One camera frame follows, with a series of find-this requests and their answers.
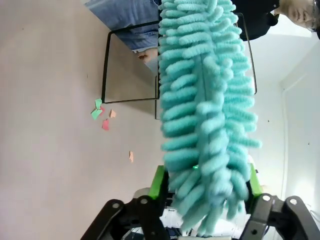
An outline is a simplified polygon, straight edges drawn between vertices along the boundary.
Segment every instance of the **person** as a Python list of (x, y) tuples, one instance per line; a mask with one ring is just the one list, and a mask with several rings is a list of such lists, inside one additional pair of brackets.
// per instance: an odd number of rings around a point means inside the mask
[[(89, 0), (89, 8), (111, 30), (159, 19), (161, 0)], [(240, 38), (247, 41), (264, 36), (278, 23), (279, 15), (294, 24), (316, 32), (320, 39), (320, 0), (232, 0), (239, 16)], [(149, 48), (137, 55), (145, 63), (157, 56), (158, 25), (153, 24), (116, 34), (131, 50)]]

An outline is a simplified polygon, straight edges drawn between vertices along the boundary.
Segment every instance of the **green gripper pad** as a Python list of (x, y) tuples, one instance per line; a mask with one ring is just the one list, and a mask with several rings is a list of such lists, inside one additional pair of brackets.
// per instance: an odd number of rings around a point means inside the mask
[(260, 183), (257, 177), (255, 166), (252, 163), (250, 164), (250, 168), (251, 168), (250, 185), (251, 185), (252, 195), (253, 195), (253, 198), (257, 198), (262, 194), (262, 188), (260, 186)]
[(160, 194), (161, 184), (165, 176), (165, 166), (159, 165), (156, 169), (155, 175), (152, 180), (152, 184), (149, 190), (149, 197), (157, 199)]
[(247, 214), (250, 214), (253, 211), (256, 199), (263, 193), (262, 188), (260, 186), (255, 166), (250, 163), (250, 169), (251, 169), (251, 177), (249, 182), (249, 199), (245, 203), (245, 209), (247, 211)]

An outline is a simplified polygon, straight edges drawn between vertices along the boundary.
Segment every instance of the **black shirt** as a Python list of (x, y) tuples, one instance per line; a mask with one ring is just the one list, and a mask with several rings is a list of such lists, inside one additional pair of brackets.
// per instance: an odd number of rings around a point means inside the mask
[(279, 0), (232, 0), (236, 6), (235, 14), (238, 15), (238, 27), (242, 29), (240, 38), (247, 40), (244, 22), (249, 40), (265, 35), (270, 26), (278, 22), (278, 18), (270, 12), (279, 7)]

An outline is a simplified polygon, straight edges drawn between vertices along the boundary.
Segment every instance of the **hand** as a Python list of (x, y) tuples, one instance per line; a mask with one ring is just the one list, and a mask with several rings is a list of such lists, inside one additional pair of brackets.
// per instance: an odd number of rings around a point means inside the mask
[(136, 52), (136, 55), (141, 59), (145, 64), (150, 62), (153, 58), (158, 56), (158, 48), (153, 47), (145, 51)]

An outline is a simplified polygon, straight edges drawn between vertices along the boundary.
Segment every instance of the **blue jeans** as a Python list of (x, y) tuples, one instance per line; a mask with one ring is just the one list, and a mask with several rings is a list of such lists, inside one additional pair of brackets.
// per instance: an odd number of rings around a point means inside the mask
[[(110, 30), (159, 20), (159, 0), (90, 0), (85, 6)], [(116, 34), (131, 50), (158, 46), (158, 24)]]

